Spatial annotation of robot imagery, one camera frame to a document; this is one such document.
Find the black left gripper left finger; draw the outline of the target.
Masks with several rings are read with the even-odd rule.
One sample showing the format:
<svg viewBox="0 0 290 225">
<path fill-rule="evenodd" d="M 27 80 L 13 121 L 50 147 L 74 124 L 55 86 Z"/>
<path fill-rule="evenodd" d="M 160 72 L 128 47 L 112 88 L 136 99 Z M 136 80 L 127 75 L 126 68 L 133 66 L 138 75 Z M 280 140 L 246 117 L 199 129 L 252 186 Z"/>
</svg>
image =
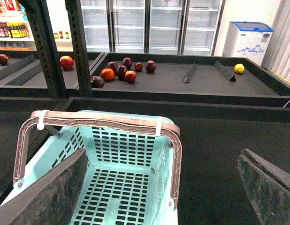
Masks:
<svg viewBox="0 0 290 225">
<path fill-rule="evenodd" d="M 68 225 L 88 166 L 85 149 L 71 154 L 0 206 L 0 225 Z"/>
</svg>

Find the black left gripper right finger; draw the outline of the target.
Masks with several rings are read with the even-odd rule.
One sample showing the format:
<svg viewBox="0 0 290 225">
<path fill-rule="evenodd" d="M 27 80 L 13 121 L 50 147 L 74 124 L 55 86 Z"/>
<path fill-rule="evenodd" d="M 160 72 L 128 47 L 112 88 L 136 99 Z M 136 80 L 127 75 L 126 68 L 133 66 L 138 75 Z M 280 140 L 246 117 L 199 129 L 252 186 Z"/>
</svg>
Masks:
<svg viewBox="0 0 290 225">
<path fill-rule="evenodd" d="M 290 225 L 290 174 L 249 149 L 237 160 L 246 195 L 262 225 Z"/>
</svg>

